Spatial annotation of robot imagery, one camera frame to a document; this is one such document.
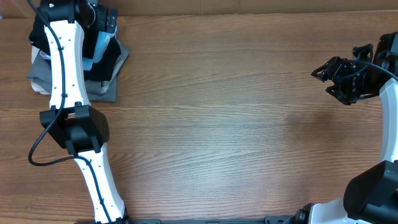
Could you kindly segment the black t-shirt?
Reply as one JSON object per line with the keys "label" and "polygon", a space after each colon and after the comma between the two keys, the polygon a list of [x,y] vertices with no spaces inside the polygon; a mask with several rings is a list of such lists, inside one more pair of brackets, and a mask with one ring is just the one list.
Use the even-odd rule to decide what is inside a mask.
{"label": "black t-shirt", "polygon": [[[89,28],[84,28],[83,31],[85,34],[83,40],[83,57],[92,59],[99,32],[96,30],[90,30]],[[29,40],[32,46],[37,47],[47,55],[50,55],[49,43],[44,32],[44,24],[38,16],[35,17],[33,29],[29,34]]]}

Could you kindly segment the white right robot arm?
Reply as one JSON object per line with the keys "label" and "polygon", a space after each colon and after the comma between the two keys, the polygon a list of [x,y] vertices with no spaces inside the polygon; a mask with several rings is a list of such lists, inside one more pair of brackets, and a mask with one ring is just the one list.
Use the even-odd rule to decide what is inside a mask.
{"label": "white right robot arm", "polygon": [[333,57],[312,76],[333,82],[326,92],[344,105],[378,97],[382,105],[382,146],[378,163],[354,177],[342,198],[309,203],[275,223],[397,223],[397,33],[352,49],[353,58]]}

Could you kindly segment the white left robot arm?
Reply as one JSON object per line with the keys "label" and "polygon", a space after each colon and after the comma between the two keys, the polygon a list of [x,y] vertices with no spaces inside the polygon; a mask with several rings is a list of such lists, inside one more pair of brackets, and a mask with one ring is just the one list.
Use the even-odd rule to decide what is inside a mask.
{"label": "white left robot arm", "polygon": [[40,112],[44,134],[66,149],[85,179],[95,223],[128,223],[126,206],[108,161],[108,121],[88,99],[83,74],[84,30],[113,33],[117,10],[97,1],[41,1],[35,8],[44,24],[52,66],[49,110]]}

